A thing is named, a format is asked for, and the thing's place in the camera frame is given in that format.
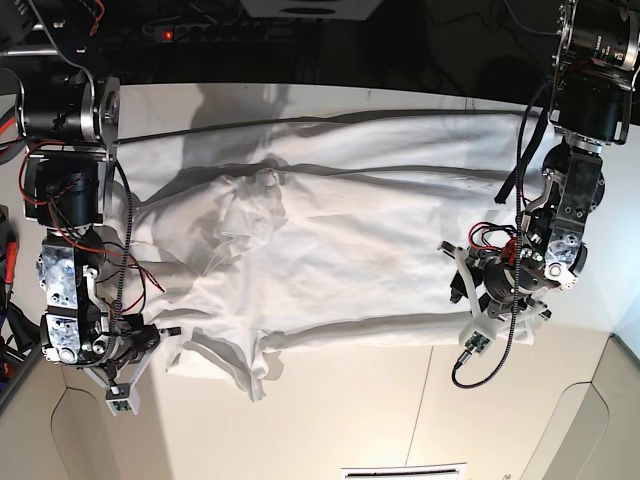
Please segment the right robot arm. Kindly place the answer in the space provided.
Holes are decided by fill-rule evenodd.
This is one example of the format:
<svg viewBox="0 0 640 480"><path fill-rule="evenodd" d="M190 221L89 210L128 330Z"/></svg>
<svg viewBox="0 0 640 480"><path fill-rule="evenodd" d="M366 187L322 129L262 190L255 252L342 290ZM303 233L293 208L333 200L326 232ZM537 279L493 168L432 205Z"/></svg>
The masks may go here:
<svg viewBox="0 0 640 480"><path fill-rule="evenodd" d="M25 151L18 176L26 218L46 235L36 260L46 297L44 357L87 373L116 411L136 406L136 385L161 343L179 328L147 323L147 297L124 301L126 278L157 279L131 242L104 240L115 180L120 82L95 42L100 1L5 1L1 70L17 87L13 119Z"/></svg>

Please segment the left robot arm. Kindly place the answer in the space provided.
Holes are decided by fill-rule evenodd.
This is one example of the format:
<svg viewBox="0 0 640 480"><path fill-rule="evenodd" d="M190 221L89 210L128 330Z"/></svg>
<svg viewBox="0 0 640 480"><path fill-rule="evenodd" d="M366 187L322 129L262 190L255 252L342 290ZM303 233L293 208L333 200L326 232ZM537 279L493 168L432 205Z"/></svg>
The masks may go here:
<svg viewBox="0 0 640 480"><path fill-rule="evenodd" d="M457 260L451 300L466 298L484 329L551 312L544 294L574 287L587 260L589 216L605 194L602 149L627 141L639 75L639 9L629 1L566 1L553 75L536 90L548 97L531 138L519 137L513 171L495 203L516 200L512 224L483 221L468 244L439 246Z"/></svg>

